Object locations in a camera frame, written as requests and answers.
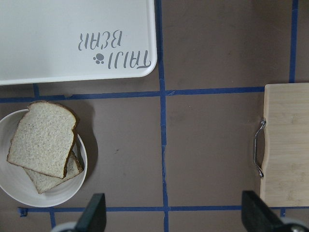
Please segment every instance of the metal handle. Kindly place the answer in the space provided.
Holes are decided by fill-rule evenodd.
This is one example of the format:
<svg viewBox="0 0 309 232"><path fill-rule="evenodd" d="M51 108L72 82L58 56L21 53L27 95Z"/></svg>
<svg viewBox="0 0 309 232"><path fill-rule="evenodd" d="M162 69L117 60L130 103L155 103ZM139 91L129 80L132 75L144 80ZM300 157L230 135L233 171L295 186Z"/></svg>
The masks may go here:
<svg viewBox="0 0 309 232"><path fill-rule="evenodd" d="M262 168L257 164L256 153L257 153L257 136L258 136L259 132L266 126L266 119L265 118L263 118L263 120L261 121L261 124L262 125L261 125L260 129L255 133L255 137L254 137L254 157L253 157L253 161L254 161L254 164L256 165L256 167L259 171L260 177L263 178L264 173L263 173Z"/></svg>

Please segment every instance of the white bread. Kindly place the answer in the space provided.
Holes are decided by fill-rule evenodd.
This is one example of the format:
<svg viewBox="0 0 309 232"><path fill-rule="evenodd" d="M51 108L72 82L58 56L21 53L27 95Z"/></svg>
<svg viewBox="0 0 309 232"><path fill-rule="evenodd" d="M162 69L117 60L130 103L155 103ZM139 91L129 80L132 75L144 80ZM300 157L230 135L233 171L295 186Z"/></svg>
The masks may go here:
<svg viewBox="0 0 309 232"><path fill-rule="evenodd" d="M76 116L66 107L49 101L35 101L28 109L11 140L7 161L64 178L76 138Z"/></svg>
<svg viewBox="0 0 309 232"><path fill-rule="evenodd" d="M24 168L25 172L28 174L30 179L32 180L35 188L37 189L39 194L46 192L47 190L52 189L53 187L60 185L61 183L72 179L73 177L77 176L81 173L84 169L81 166L80 162L72 152L69 161L67 164L67 176L63 179L57 177L50 177L47 175L43 175L32 170Z"/></svg>

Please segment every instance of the white plate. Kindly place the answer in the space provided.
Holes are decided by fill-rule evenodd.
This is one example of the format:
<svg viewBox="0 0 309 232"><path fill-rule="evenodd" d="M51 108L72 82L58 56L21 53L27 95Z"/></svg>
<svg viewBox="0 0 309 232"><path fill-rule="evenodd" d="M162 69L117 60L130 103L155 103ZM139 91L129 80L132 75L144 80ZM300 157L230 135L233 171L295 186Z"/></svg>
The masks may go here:
<svg viewBox="0 0 309 232"><path fill-rule="evenodd" d="M156 65L154 0L0 5L0 85L141 77Z"/></svg>
<svg viewBox="0 0 309 232"><path fill-rule="evenodd" d="M35 207L51 207L61 204L80 189L87 173L87 155L84 144L78 135L73 151L84 161L84 171L45 193L38 194L32 181L23 168L6 161L11 138L16 131L17 124L28 110L19 110L9 114L0 121L0 187L15 200Z"/></svg>

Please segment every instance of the bamboo cutting board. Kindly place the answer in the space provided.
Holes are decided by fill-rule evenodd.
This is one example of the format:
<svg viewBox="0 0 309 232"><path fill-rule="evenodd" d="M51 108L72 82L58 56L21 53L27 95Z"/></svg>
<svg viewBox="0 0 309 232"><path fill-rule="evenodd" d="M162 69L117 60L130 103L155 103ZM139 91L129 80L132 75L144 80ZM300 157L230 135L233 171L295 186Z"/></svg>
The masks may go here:
<svg viewBox="0 0 309 232"><path fill-rule="evenodd" d="M261 199L309 206L309 83L266 85L264 118Z"/></svg>

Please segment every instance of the blue tape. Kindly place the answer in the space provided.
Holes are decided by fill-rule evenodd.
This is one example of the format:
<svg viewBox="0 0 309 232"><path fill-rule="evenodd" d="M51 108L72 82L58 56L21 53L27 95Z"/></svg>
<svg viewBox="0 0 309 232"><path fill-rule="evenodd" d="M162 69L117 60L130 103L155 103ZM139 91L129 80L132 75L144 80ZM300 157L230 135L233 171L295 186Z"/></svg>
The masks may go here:
<svg viewBox="0 0 309 232"><path fill-rule="evenodd" d="M162 212L163 207L107 207L106 212Z"/></svg>
<svg viewBox="0 0 309 232"><path fill-rule="evenodd" d="M50 216L50 223L52 228L56 226L56 220L55 220L55 213L54 213L54 208L50 207L49 208L49 216Z"/></svg>
<svg viewBox="0 0 309 232"><path fill-rule="evenodd" d="M295 83L298 0L292 3L291 53L289 83Z"/></svg>
<svg viewBox="0 0 309 232"><path fill-rule="evenodd" d="M285 208L280 209L280 217L281 218L285 217Z"/></svg>
<svg viewBox="0 0 309 232"><path fill-rule="evenodd" d="M235 88L201 88L167 90L167 96L174 95L199 95L199 94L224 94L224 93L257 93L264 92L264 87L235 87Z"/></svg>
<svg viewBox="0 0 309 232"><path fill-rule="evenodd" d="M163 30L162 30L162 2L156 1L156 40L160 84L160 116L161 116L161 159L162 159L162 189L164 208L164 232L169 232L169 198L166 184L165 147L166 136L166 89L163 63Z"/></svg>
<svg viewBox="0 0 309 232"><path fill-rule="evenodd" d="M214 206L172 206L170 211L221 211L241 210L241 205L214 205Z"/></svg>
<svg viewBox="0 0 309 232"><path fill-rule="evenodd" d="M285 209L309 209L309 206L288 206Z"/></svg>
<svg viewBox="0 0 309 232"><path fill-rule="evenodd" d="M22 217L27 217L28 215L28 208L21 208L21 207L18 207L17 208L18 212L19 212L19 216L22 218Z"/></svg>
<svg viewBox="0 0 309 232"><path fill-rule="evenodd" d="M65 97L64 95L52 95L52 96L36 95L35 98L0 98L0 103L32 102L35 100L64 101L64 100L111 99L111 98L141 98L141 97L159 97L159 96L160 96L159 91L74 94L70 97Z"/></svg>
<svg viewBox="0 0 309 232"><path fill-rule="evenodd" d="M55 213L63 212L83 212L85 208L83 207L72 207L72 208L54 208Z"/></svg>
<svg viewBox="0 0 309 232"><path fill-rule="evenodd" d="M33 84L33 92L35 98L40 98L40 90L38 84Z"/></svg>

